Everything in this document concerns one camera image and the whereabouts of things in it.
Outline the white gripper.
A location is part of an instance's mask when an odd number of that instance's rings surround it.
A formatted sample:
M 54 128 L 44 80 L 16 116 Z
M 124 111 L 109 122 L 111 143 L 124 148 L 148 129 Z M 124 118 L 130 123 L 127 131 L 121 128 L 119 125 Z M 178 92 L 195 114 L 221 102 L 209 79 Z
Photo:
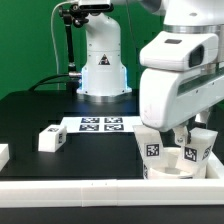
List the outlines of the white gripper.
M 143 124 L 161 132 L 173 128 L 175 144 L 189 144 L 191 137 L 185 121 L 196 115 L 197 124 L 207 125 L 211 113 L 208 108 L 224 99 L 224 68 L 205 76 L 199 73 L 199 69 L 146 69 L 139 87 Z

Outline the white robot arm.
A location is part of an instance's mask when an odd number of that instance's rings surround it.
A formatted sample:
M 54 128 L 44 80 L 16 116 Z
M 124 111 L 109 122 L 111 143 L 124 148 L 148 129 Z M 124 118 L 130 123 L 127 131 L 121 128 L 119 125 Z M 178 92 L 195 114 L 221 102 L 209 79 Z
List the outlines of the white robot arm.
M 145 67 L 139 106 L 143 124 L 173 130 L 189 142 L 185 123 L 224 99 L 224 0 L 136 0 L 164 17 L 164 30 L 140 51 Z M 118 33 L 101 13 L 124 0 L 80 0 L 87 10 L 87 70 L 82 88 L 90 96 L 118 95 L 126 80 L 120 72 Z

